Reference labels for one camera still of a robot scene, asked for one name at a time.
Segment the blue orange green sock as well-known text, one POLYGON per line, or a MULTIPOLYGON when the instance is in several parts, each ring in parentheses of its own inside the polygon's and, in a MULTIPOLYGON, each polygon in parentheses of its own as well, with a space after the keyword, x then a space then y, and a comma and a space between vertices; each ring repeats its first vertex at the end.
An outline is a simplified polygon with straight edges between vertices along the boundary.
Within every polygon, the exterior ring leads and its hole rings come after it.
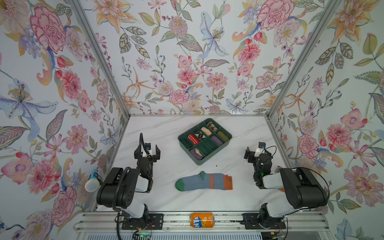
POLYGON ((201 189, 230 191, 233 190, 233 179, 221 173, 208 174, 202 171, 197 175, 178 179, 175 188, 180 192, 201 189))

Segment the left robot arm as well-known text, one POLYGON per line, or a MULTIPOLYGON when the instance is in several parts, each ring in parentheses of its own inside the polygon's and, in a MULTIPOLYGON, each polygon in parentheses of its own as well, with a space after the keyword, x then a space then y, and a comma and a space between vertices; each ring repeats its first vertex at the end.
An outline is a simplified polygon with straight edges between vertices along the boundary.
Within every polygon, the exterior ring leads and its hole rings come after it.
POLYGON ((97 193, 97 204, 111 208, 130 220, 147 221, 147 205, 135 199, 136 193, 149 193, 153 186, 154 163, 161 157, 160 149, 144 141, 140 134, 139 145, 134 151, 136 168, 112 168, 97 193))

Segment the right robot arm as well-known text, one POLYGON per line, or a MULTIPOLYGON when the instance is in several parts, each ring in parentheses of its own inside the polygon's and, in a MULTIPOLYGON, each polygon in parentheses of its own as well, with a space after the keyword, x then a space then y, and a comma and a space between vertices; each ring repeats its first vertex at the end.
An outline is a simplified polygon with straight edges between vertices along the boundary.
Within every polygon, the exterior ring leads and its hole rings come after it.
POLYGON ((246 148, 244 159, 254 167, 253 179, 260 189, 284 189, 284 195, 268 203, 259 210, 259 218, 277 220, 301 210, 309 210, 325 206, 329 194, 318 182, 317 172, 305 167, 279 168, 272 172, 273 154, 266 144, 259 143, 256 151, 246 148))

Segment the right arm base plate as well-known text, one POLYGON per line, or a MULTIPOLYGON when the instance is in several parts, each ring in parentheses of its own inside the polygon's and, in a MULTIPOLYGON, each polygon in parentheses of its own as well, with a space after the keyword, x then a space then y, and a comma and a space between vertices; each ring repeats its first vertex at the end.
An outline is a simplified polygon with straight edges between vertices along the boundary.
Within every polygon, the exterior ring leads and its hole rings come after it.
POLYGON ((283 218, 272 218, 268 215, 259 213, 244 213, 243 219, 240 221, 245 226, 246 230, 285 230, 286 224, 283 218))

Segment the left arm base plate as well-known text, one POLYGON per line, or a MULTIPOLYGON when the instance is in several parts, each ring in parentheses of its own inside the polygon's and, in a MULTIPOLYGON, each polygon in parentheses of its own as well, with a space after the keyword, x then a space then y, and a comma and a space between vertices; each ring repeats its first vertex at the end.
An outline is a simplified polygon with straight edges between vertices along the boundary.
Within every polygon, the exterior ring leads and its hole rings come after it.
POLYGON ((122 230, 162 230, 164 214, 144 214, 140 219, 124 218, 122 230))

